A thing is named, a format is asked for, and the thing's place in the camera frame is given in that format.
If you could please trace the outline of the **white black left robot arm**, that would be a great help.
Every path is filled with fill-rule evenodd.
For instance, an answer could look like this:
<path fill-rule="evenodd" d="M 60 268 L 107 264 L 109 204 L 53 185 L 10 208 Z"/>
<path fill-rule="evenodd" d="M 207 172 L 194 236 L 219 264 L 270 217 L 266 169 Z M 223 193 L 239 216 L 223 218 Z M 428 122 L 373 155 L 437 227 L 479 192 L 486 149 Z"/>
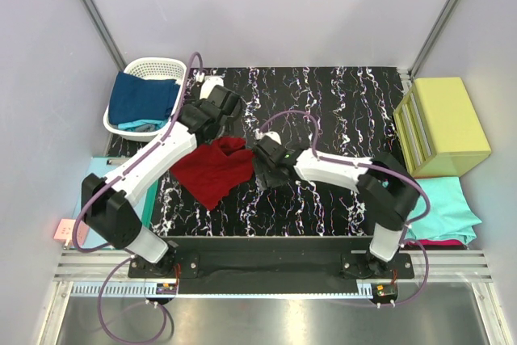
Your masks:
<path fill-rule="evenodd" d="M 83 179 L 76 222 L 89 226 L 106 246 L 144 259 L 155 276 L 168 276 L 174 269 L 175 249 L 144 226 L 134 208 L 176 162 L 215 140 L 242 107 L 235 92 L 203 84 L 199 99 L 179 103 L 167 125 L 132 158 L 103 177 L 90 174 Z"/>

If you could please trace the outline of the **red t-shirt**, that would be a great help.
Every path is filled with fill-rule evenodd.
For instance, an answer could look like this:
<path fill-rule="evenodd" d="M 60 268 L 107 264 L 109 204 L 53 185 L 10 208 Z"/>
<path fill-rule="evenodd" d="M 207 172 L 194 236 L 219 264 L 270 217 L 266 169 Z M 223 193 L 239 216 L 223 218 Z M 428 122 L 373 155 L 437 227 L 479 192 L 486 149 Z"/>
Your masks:
<path fill-rule="evenodd" d="M 207 210 L 231 189 L 252 178 L 254 153 L 240 137 L 221 137 L 200 145 L 171 168 L 171 174 Z"/>

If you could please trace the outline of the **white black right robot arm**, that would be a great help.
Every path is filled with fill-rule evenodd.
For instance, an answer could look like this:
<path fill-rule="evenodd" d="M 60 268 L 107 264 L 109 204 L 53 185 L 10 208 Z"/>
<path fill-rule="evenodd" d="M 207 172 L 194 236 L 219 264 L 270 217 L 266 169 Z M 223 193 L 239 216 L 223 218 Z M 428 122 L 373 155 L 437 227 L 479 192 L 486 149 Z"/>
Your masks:
<path fill-rule="evenodd" d="M 289 150 L 275 133 L 264 135 L 252 151 L 255 174 L 263 187 L 298 180 L 357 193 L 367 209 L 367 231 L 372 237 L 367 268 L 380 278 L 394 270 L 394 256 L 407 217 L 420 197 L 420 186 L 393 155 L 350 158 L 304 148 Z"/>

